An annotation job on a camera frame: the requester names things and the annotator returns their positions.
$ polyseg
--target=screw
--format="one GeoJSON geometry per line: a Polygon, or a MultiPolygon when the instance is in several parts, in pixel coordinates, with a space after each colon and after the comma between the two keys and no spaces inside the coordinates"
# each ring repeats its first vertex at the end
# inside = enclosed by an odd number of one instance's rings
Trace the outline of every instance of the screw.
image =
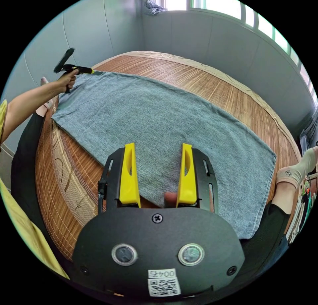
{"type": "Polygon", "coordinates": [[[163,216],[159,213],[156,213],[152,216],[152,221],[155,223],[160,223],[163,220],[163,216]]]}
{"type": "Polygon", "coordinates": [[[80,267],[80,271],[84,274],[84,275],[89,275],[89,271],[85,266],[81,266],[80,267]]]}
{"type": "Polygon", "coordinates": [[[238,268],[236,267],[236,266],[232,266],[232,267],[230,267],[229,269],[228,269],[228,271],[226,272],[226,274],[228,275],[228,276],[231,276],[231,275],[233,275],[233,274],[235,274],[236,273],[236,270],[237,270],[238,268]]]}

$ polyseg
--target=yellow fabric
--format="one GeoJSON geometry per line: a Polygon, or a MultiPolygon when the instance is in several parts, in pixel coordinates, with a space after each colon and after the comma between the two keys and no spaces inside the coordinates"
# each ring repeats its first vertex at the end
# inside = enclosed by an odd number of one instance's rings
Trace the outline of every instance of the yellow fabric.
{"type": "MultiPolygon", "coordinates": [[[[0,139],[4,124],[5,114],[7,110],[7,101],[3,101],[0,105],[0,139]]],[[[13,199],[10,192],[0,179],[0,193],[4,205],[7,209],[9,217],[21,238],[24,240],[28,248],[33,254],[48,268],[69,279],[58,261],[56,260],[52,250],[46,242],[40,229],[33,224],[17,202],[13,199]]]]}

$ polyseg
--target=foot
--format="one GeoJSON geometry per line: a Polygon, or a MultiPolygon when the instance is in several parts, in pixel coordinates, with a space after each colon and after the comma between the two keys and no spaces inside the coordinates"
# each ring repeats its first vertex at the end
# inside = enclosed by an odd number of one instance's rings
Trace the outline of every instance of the foot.
{"type": "Polygon", "coordinates": [[[308,149],[297,165],[284,167],[277,172],[276,184],[291,183],[299,188],[306,175],[312,172],[318,162],[318,146],[308,149]]]}
{"type": "MultiPolygon", "coordinates": [[[[45,77],[42,77],[41,78],[41,81],[40,81],[40,84],[41,86],[42,85],[45,85],[49,83],[49,81],[45,78],[45,77]]],[[[44,117],[46,112],[52,107],[53,105],[53,100],[50,99],[48,102],[46,102],[45,104],[43,104],[42,106],[40,106],[35,112],[39,115],[39,116],[42,116],[44,117]]]]}

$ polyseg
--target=label sticker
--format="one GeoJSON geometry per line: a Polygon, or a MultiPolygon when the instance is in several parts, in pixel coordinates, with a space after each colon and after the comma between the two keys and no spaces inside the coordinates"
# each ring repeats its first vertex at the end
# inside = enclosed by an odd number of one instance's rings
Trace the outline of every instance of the label sticker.
{"type": "Polygon", "coordinates": [[[180,295],[180,285],[176,269],[148,270],[149,295],[165,297],[180,295]]]}

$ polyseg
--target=bamboo mat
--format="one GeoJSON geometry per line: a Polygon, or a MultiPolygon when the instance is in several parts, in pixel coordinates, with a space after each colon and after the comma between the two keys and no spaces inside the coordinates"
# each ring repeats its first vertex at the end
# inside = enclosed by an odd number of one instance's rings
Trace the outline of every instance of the bamboo mat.
{"type": "MultiPolygon", "coordinates": [[[[93,68],[168,83],[205,98],[244,123],[277,155],[268,201],[274,196],[277,171],[301,158],[289,131],[269,105],[246,86],[212,67],[169,54],[142,51],[113,57],[93,68]]],[[[81,229],[97,214],[97,182],[103,167],[55,125],[50,119],[55,110],[53,107],[47,113],[39,142],[36,187],[48,231],[60,251],[71,260],[81,229]],[[76,218],[83,200],[89,208],[82,213],[84,218],[76,218]]],[[[156,208],[144,198],[141,206],[156,208]]]]}

